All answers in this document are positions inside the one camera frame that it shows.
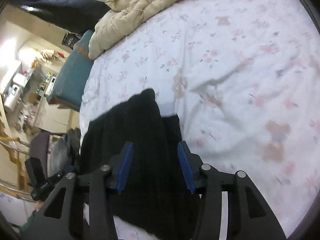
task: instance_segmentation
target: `bed sheet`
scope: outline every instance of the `bed sheet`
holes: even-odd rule
[[[174,4],[94,62],[81,132],[153,88],[161,114],[178,114],[190,150],[219,171],[246,171],[288,237],[320,186],[319,49],[299,0]],[[128,232],[116,223],[119,237]],[[128,230],[126,239],[151,237]]]

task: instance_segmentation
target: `folded black clothing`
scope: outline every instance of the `folded black clothing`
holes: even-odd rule
[[[200,198],[187,190],[179,164],[179,118],[161,117],[152,89],[90,122],[81,148],[80,173],[107,164],[126,141],[134,143],[134,157],[125,190],[110,197],[111,212],[159,239],[191,239]]]

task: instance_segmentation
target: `teddy bear print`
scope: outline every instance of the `teddy bear print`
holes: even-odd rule
[[[216,17],[216,20],[218,20],[218,25],[230,25],[229,16]]]
[[[288,124],[277,124],[269,121],[266,124],[266,130],[271,133],[271,141],[265,147],[263,161],[282,162],[284,160],[284,144],[287,135],[291,132]]]

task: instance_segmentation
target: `bright light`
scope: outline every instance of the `bright light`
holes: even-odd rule
[[[0,67],[15,60],[17,39],[12,38],[4,42],[0,48]]]

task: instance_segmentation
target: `teal cushion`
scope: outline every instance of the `teal cushion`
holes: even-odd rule
[[[49,104],[64,104],[79,110],[85,84],[93,65],[88,57],[89,41],[93,31],[87,31],[75,45],[61,68],[52,93],[47,97]]]

